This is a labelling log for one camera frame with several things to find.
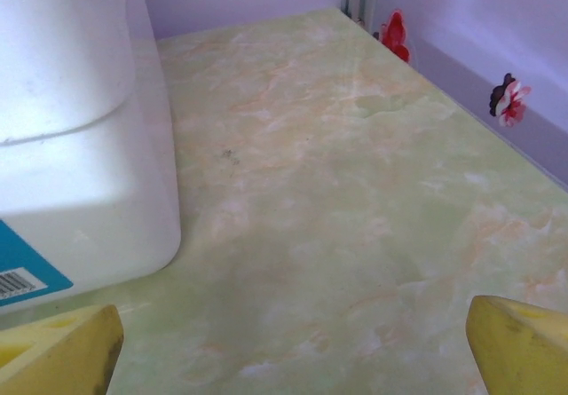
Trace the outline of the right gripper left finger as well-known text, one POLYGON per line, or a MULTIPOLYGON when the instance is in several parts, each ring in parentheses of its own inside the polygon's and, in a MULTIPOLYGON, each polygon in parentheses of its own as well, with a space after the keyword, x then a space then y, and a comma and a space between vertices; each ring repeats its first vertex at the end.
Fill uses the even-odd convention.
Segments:
POLYGON ((112 304, 0 330, 0 395, 107 395, 123 341, 112 304))

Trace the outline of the white storage box blue lid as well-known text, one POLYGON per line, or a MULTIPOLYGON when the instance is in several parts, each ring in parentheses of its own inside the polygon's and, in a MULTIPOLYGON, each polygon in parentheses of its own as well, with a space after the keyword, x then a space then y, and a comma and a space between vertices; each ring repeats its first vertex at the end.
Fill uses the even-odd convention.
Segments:
POLYGON ((180 240, 146 0, 0 0, 0 314, 154 273, 180 240))

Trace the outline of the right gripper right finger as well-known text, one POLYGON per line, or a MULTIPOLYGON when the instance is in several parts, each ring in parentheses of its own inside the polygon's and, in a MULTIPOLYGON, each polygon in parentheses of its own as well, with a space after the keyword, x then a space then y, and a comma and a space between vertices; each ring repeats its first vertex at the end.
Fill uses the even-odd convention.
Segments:
POLYGON ((568 395, 568 314, 474 296, 466 336, 488 395, 568 395))

